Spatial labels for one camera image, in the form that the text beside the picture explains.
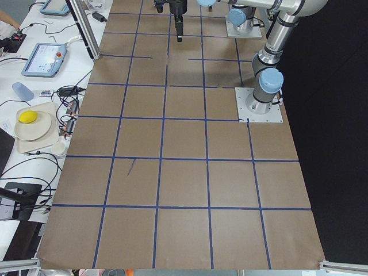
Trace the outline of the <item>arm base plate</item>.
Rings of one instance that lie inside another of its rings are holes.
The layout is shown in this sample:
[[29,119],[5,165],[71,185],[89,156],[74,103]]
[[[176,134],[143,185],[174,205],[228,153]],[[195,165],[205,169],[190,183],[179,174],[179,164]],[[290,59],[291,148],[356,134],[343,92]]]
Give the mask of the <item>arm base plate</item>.
[[236,104],[239,122],[283,123],[281,107],[277,96],[269,103],[258,102],[253,95],[253,87],[236,87]]
[[230,38],[261,39],[262,33],[259,20],[253,18],[244,24],[236,26],[225,16],[227,36]]

